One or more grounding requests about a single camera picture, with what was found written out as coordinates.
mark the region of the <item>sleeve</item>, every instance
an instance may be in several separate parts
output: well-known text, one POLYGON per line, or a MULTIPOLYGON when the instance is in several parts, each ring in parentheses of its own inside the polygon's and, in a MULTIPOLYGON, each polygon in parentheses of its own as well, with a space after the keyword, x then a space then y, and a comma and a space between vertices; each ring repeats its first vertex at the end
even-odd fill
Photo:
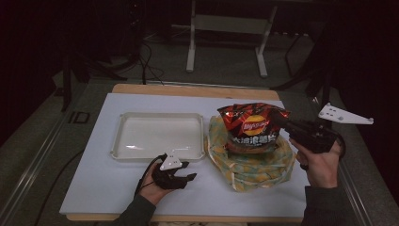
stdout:
POLYGON ((338 188, 305 187, 306 209, 302 226, 348 225, 343 209, 343 197, 338 188))
POLYGON ((153 205, 146 198, 136 195, 133 201, 129 204, 125 211, 119 218, 115 219, 111 225, 115 226, 147 226, 155 212, 155 205, 153 205))

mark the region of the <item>white tabletop surface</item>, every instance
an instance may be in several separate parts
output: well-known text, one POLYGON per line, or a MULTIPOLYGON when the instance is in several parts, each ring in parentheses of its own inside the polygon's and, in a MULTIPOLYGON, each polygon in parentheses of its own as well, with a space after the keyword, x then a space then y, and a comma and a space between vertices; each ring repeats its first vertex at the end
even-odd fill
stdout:
MULTIPOLYGON (((281 101, 181 97, 109 93, 88 145, 60 208, 68 214, 120 214, 132 201, 136 185, 149 162, 120 162, 110 151, 120 114, 125 112, 198 113, 207 135, 209 121, 225 105, 262 102, 283 107, 281 101)), ((281 130, 280 134, 288 138, 281 130)), ((249 192, 230 187, 209 156, 192 162, 176 175, 197 173, 185 189, 168 194, 158 204, 158 216, 284 217, 302 218, 306 206, 306 173, 295 162, 290 181, 249 192)))

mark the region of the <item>lay's logo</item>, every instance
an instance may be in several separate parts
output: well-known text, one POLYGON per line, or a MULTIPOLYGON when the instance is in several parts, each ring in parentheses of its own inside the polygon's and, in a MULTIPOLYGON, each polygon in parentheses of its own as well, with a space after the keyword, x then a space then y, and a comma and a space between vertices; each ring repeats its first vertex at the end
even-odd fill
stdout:
POLYGON ((266 119, 260 115, 249 116, 242 125, 242 131, 248 136, 260 134, 266 126, 266 119))

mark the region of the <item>red chip bag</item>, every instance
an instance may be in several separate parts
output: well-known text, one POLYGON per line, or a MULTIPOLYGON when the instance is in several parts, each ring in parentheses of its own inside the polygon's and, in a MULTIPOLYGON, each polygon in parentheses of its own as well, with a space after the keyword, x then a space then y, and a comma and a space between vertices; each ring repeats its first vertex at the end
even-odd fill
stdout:
POLYGON ((268 117, 272 110, 278 110, 285 117, 289 115, 283 108, 264 103, 219 108, 217 111, 228 130, 226 149, 232 153, 274 152, 280 127, 268 117))

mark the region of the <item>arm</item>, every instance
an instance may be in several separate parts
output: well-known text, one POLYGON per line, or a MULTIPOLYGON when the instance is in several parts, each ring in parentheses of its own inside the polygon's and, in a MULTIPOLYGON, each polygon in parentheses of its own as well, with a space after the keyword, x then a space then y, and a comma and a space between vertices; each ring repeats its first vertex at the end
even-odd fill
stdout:
POLYGON ((152 164, 143 180, 143 186, 140 188, 138 194, 126 210, 123 211, 120 217, 113 221, 112 225, 147 226, 155 212, 156 204, 158 204, 168 193, 173 191, 164 190, 153 182, 152 172, 155 166, 156 163, 152 164))
POLYGON ((301 225, 346 225, 343 197, 338 189, 340 145, 335 142, 329 153, 313 153, 295 140, 296 159, 306 170, 310 186, 305 187, 306 209, 301 225))

